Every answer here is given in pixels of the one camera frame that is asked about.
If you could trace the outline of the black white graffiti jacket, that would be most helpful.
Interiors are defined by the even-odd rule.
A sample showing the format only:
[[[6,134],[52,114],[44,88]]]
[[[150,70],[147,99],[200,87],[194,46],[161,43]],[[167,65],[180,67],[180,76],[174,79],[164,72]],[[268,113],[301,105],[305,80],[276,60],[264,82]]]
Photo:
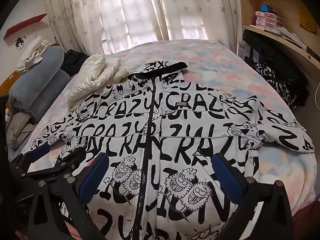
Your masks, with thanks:
[[[188,82],[184,62],[155,61],[124,83],[89,94],[32,148],[63,140],[63,160],[84,147],[109,168],[88,210],[107,239],[216,239],[236,210],[212,168],[222,154],[244,176],[259,169],[258,148],[275,142],[298,153],[315,149],[290,115]]]

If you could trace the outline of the white folded clothes pile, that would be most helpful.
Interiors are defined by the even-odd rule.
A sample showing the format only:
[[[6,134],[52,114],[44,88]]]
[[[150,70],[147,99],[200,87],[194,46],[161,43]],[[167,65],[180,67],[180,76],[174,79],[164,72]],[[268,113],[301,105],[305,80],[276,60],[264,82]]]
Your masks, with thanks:
[[[52,44],[45,40],[42,36],[35,38],[25,49],[16,66],[16,71],[25,73],[29,71],[33,65],[40,63],[42,55]]]

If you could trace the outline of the grey pillow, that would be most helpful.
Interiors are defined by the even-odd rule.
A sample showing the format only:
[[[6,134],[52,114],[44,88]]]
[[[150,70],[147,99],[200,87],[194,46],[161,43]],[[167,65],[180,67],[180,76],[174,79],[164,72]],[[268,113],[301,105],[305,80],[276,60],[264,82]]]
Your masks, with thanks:
[[[25,141],[26,137],[35,129],[30,122],[29,113],[19,112],[15,114],[7,129],[7,145],[16,150]]]

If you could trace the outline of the blue rolled duvet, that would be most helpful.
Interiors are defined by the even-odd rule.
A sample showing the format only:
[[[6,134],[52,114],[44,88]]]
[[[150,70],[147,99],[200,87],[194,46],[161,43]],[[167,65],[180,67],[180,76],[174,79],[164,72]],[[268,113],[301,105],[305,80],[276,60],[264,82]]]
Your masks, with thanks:
[[[64,60],[61,47],[48,48],[43,60],[22,74],[9,90],[9,105],[14,112],[29,113],[39,122],[70,81],[61,69]]]

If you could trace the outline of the orange wooden headboard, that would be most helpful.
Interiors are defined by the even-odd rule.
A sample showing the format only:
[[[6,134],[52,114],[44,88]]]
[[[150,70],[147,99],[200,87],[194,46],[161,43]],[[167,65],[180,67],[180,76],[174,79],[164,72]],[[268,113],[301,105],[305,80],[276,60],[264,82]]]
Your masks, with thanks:
[[[8,94],[9,90],[11,89],[12,85],[16,82],[16,80],[22,74],[14,71],[1,85],[0,85],[0,95]]]

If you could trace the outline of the cream puffer jacket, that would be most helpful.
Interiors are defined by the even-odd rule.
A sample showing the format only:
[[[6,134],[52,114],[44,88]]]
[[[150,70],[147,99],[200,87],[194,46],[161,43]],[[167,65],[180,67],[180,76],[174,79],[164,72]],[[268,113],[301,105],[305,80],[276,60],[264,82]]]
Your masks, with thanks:
[[[73,78],[67,95],[67,108],[71,112],[92,92],[119,83],[129,75],[129,70],[121,65],[120,58],[94,54],[86,59],[80,71]]]

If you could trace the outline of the black garment near curtain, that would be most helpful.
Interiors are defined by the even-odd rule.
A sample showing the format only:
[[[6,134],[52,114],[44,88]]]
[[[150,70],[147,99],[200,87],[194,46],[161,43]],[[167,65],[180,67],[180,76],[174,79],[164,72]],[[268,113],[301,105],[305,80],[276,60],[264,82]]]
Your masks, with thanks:
[[[66,72],[70,77],[78,74],[83,63],[89,58],[88,55],[70,49],[65,53],[61,70]]]

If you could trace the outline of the black white patterned cloth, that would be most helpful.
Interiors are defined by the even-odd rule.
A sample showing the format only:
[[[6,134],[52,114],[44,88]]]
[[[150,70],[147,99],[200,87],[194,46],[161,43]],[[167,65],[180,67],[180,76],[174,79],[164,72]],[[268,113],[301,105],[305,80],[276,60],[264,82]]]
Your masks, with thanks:
[[[283,77],[264,62],[253,62],[251,67],[272,86],[291,110],[306,105],[306,101],[310,95],[306,86],[302,85],[300,87],[300,83],[296,82],[295,79]]]

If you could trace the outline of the pastel patterned bed blanket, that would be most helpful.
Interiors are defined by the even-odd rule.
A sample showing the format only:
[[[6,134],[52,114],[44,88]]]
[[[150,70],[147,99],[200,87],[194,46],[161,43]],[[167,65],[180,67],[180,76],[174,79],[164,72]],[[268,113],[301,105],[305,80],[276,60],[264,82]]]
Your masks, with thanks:
[[[154,42],[120,52],[117,57],[130,74],[155,61],[184,62],[187,67],[182,73],[186,81],[214,88],[239,99],[255,95],[268,109],[295,118],[278,93],[258,73],[219,43],[205,40]],[[33,141],[46,126],[61,121],[69,113],[66,107],[58,109],[52,106],[33,132],[24,152],[34,149]],[[49,154],[32,164],[31,171],[53,167],[60,161],[58,156],[65,142],[58,140],[50,146]],[[253,178],[269,184],[281,180],[292,212],[297,212],[315,198],[315,151],[312,154],[298,153],[278,143],[266,142],[258,148],[258,155],[259,169]],[[85,168],[94,159],[90,162],[84,160],[80,168]]]

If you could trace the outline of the white floral curtain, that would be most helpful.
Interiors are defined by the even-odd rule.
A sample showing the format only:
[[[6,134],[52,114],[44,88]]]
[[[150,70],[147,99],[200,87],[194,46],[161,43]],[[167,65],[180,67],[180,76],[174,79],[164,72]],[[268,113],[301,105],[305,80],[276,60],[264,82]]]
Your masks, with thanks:
[[[240,0],[44,0],[65,50],[113,54],[137,45],[211,40],[237,50]]]

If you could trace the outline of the wooden desk shelf unit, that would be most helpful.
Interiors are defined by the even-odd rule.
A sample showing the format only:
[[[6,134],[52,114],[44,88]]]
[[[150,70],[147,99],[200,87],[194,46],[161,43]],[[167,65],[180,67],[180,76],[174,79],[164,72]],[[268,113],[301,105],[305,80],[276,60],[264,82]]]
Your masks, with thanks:
[[[319,82],[319,20],[304,0],[240,0],[242,28],[285,53],[311,80]],[[317,23],[317,34],[299,25],[299,9],[308,10]],[[253,24],[256,11],[270,12],[284,20],[283,27]]]

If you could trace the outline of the pink storage boxes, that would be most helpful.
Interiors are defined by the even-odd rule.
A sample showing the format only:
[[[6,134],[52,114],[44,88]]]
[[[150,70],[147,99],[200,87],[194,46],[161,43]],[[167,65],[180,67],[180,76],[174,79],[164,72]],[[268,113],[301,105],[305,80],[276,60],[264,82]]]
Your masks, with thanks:
[[[270,12],[256,11],[253,24],[261,27],[283,27],[284,20]]]

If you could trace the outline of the cartoon face wall sticker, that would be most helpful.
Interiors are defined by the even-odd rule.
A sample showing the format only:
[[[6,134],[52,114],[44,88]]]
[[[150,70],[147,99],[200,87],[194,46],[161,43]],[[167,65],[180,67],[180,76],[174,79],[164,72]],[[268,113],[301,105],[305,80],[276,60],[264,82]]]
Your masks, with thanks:
[[[15,41],[15,48],[17,51],[20,51],[24,48],[25,45],[25,40],[27,38],[25,36],[18,37],[17,40]]]

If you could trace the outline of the red wall shelf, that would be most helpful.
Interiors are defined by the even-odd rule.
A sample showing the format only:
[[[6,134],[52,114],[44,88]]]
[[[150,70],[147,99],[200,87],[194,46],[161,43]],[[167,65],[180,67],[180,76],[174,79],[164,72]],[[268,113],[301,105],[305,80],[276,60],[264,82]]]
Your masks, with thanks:
[[[7,29],[7,31],[4,34],[3,39],[5,40],[6,38],[10,37],[11,35],[13,35],[14,33],[34,24],[34,23],[38,23],[40,21],[42,21],[43,18],[45,18],[47,16],[47,14],[40,14],[40,15],[36,15],[33,16],[29,19],[26,19],[20,23],[17,23],[16,25],[13,25],[12,27],[10,27],[9,29]]]

